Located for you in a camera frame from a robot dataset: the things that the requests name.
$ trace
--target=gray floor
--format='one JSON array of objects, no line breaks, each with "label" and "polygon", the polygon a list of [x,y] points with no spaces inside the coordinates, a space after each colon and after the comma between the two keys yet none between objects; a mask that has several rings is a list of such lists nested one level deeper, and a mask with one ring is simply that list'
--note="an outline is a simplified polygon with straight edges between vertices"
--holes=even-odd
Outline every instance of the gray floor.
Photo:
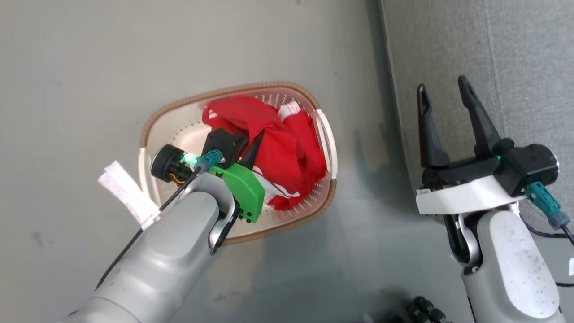
[{"label": "gray floor", "polygon": [[357,322],[418,294],[470,322],[444,228],[416,214],[372,3],[2,2],[0,320],[56,321],[90,295],[137,230],[96,179],[114,159],[136,174],[158,107],[289,80],[330,120],[336,198],[306,226],[224,248],[172,322]]}]

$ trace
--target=plastic basket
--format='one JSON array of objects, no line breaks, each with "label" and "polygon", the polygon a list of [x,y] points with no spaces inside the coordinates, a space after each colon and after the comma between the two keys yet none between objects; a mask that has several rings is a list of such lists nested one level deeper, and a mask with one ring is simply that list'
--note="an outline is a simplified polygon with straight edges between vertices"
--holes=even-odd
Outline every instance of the plastic basket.
[{"label": "plastic basket", "polygon": [[157,150],[164,144],[172,144],[195,155],[201,154],[205,138],[211,131],[210,126],[201,122],[202,111],[212,101],[244,96],[256,97],[275,107],[293,100],[297,101],[315,121],[317,138],[327,162],[327,175],[316,183],[312,193],[293,209],[276,211],[264,204],[256,223],[237,220],[227,236],[227,244],[260,239],[314,220],[331,204],[337,185],[335,140],[329,122],[314,97],[293,83],[259,83],[230,87],[182,99],[162,107],[149,118],[139,143],[138,166],[142,190],[153,201],[161,204],[176,190],[175,184],[158,180],[149,172],[151,159]]}]

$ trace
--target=white handle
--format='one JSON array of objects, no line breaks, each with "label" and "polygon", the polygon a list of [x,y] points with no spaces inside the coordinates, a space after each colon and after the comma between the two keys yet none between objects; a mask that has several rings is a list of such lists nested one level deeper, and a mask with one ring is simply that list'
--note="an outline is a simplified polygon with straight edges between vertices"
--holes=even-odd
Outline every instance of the white handle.
[{"label": "white handle", "polygon": [[138,156],[139,185],[144,194],[149,196],[157,205],[161,205],[156,179],[152,177],[152,173],[149,171],[151,164],[152,159],[148,155],[148,149],[140,148]]},{"label": "white handle", "polygon": [[337,148],[335,147],[335,138],[333,137],[333,131],[331,130],[331,126],[329,121],[327,120],[327,116],[321,111],[321,109],[317,109],[317,115],[319,116],[316,119],[316,124],[319,127],[319,137],[321,139],[321,145],[323,146],[323,152],[325,153],[325,161],[327,162],[327,171],[331,173],[331,179],[337,178]]}]

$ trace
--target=gray sofa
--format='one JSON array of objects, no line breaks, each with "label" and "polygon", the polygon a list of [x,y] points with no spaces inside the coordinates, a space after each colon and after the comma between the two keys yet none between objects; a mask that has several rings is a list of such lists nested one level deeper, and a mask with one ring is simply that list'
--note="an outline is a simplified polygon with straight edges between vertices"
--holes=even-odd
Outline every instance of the gray sofa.
[{"label": "gray sofa", "polygon": [[[574,216],[574,4],[571,1],[382,1],[402,143],[413,189],[421,186],[416,88],[426,85],[451,160],[473,155],[457,77],[465,75],[501,137],[541,143],[560,162],[549,190]],[[530,202],[521,214],[552,232]]]}]

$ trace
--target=basket rim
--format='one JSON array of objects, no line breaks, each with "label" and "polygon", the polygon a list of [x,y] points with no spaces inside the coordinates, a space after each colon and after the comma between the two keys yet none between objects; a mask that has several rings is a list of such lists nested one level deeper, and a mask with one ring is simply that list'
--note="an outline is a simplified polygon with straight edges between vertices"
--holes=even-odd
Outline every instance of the basket rim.
[{"label": "basket rim", "polygon": [[[206,93],[202,93],[202,94],[194,95],[191,97],[183,98],[183,99],[171,102],[171,103],[163,106],[159,110],[157,110],[154,114],[152,114],[151,117],[149,117],[148,121],[146,122],[145,126],[143,127],[143,131],[142,131],[142,134],[141,134],[141,137],[139,140],[139,148],[140,149],[143,148],[143,149],[147,150],[148,138],[149,138],[149,135],[150,135],[150,132],[152,130],[153,125],[164,114],[166,114],[172,110],[178,109],[180,107],[183,107],[183,106],[186,106],[186,105],[198,102],[198,101],[204,101],[207,99],[220,97],[220,96],[226,95],[226,94],[233,94],[233,93],[243,92],[243,91],[276,89],[276,88],[294,90],[294,91],[298,92],[299,94],[303,95],[304,97],[306,97],[306,99],[308,99],[311,102],[311,104],[313,105],[313,107],[316,110],[321,109],[319,106],[319,103],[313,97],[313,95],[311,95],[311,93],[309,93],[309,91],[307,91],[306,89],[304,89],[300,85],[292,83],[292,82],[283,82],[283,81],[262,82],[262,83],[252,83],[252,84],[245,84],[245,85],[240,85],[240,86],[226,87],[223,89],[209,91]],[[325,199],[323,204],[321,204],[321,206],[315,212],[313,212],[313,213],[311,213],[311,214],[309,214],[303,218],[299,218],[293,222],[283,224],[280,226],[276,226],[274,228],[270,228],[270,229],[255,232],[255,233],[249,233],[249,234],[246,234],[244,236],[229,237],[225,240],[224,244],[228,244],[228,245],[229,244],[237,244],[237,243],[243,243],[243,242],[247,242],[247,241],[251,241],[251,240],[261,239],[264,237],[274,235],[276,233],[280,233],[280,232],[284,232],[284,231],[296,228],[296,227],[301,226],[303,224],[306,224],[308,222],[311,222],[311,221],[315,220],[316,218],[320,217],[321,215],[323,215],[325,213],[325,211],[327,210],[327,208],[329,207],[329,205],[333,201],[333,198],[335,197],[336,188],[337,188],[337,180],[335,178],[332,178],[329,181],[329,193],[327,194],[327,198]]]}]

